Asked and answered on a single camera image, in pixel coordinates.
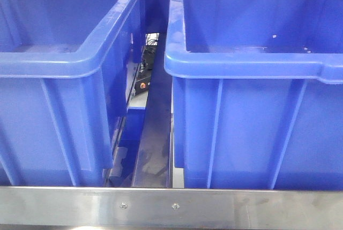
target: blue plastic bin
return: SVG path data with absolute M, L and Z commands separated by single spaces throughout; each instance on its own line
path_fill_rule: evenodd
M 144 0 L 0 0 L 0 184 L 102 186 Z
M 343 190 L 343 0 L 170 0 L 189 188 Z

